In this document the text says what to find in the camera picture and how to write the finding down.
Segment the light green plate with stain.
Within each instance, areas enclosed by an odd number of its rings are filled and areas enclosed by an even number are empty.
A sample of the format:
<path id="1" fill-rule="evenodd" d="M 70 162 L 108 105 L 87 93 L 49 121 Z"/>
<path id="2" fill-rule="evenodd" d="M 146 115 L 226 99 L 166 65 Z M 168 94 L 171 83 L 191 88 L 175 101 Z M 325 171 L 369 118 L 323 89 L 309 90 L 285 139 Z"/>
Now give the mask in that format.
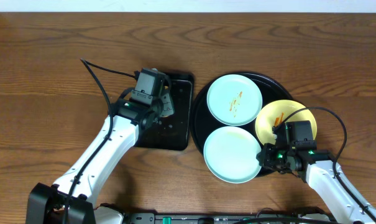
<path id="1" fill-rule="evenodd" d="M 263 106 L 259 87 L 251 79 L 238 74 L 217 78 L 210 85 L 206 100 L 213 117 L 229 126 L 250 123 Z"/>

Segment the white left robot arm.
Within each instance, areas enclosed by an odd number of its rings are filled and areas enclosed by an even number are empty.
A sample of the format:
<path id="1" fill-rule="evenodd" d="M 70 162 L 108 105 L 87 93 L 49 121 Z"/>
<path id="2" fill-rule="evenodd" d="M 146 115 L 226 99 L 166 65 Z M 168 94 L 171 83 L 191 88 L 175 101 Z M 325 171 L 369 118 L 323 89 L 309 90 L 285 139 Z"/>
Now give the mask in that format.
<path id="1" fill-rule="evenodd" d="M 81 157 L 54 184 L 67 197 L 86 196 L 95 204 L 99 193 L 122 156 L 132 147 L 174 149 L 158 127 L 175 110 L 169 91 L 159 97 L 128 89 L 113 104 L 113 114 Z"/>

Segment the yellow plate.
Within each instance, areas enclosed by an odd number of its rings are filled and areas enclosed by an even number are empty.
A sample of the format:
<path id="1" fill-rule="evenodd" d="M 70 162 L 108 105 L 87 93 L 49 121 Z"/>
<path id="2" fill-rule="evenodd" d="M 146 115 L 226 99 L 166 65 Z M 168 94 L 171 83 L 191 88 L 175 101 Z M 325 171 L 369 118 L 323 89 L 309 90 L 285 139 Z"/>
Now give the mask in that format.
<path id="1" fill-rule="evenodd" d="M 304 108 L 301 103 L 293 100 L 277 100 L 264 106 L 255 119 L 255 133 L 261 144 L 276 143 L 272 132 L 274 126 L 278 126 L 293 112 Z M 317 135 L 316 120 L 310 110 L 301 111 L 287 121 L 310 121 L 313 138 Z"/>

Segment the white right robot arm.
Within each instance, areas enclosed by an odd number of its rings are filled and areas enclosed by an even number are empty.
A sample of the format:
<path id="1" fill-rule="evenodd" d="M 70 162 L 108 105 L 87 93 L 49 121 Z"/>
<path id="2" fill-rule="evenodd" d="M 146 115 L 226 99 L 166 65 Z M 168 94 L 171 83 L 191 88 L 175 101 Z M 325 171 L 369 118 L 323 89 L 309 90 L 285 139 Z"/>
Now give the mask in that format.
<path id="1" fill-rule="evenodd" d="M 281 174 L 293 174 L 308 184 L 339 223 L 376 223 L 376 209 L 349 182 L 341 166 L 316 141 L 266 143 L 257 154 L 259 165 Z"/>

